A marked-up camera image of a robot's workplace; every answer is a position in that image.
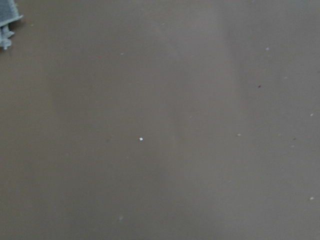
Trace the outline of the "aluminium frame post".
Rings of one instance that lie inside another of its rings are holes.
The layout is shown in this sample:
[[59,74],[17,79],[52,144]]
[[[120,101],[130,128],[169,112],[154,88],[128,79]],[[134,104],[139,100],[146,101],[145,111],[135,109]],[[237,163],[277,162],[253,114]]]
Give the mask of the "aluminium frame post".
[[11,45],[11,37],[15,34],[9,25],[23,18],[14,0],[0,0],[0,47],[7,50]]

